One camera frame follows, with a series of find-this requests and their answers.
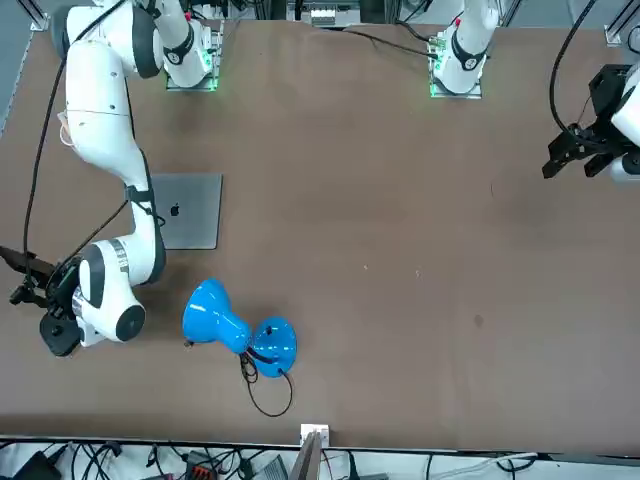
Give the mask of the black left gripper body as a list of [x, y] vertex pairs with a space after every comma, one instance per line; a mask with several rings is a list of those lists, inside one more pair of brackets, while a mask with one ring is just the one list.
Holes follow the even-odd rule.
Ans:
[[606, 64], [589, 82], [596, 118], [578, 134], [581, 144], [586, 148], [622, 148], [631, 145], [612, 123], [612, 116], [622, 100], [630, 70], [629, 64]]

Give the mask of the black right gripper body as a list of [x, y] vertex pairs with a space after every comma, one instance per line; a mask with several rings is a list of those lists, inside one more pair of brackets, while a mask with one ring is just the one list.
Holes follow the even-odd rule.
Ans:
[[79, 266], [81, 258], [74, 256], [59, 263], [45, 287], [47, 313], [55, 319], [74, 320], [72, 298], [79, 286]]

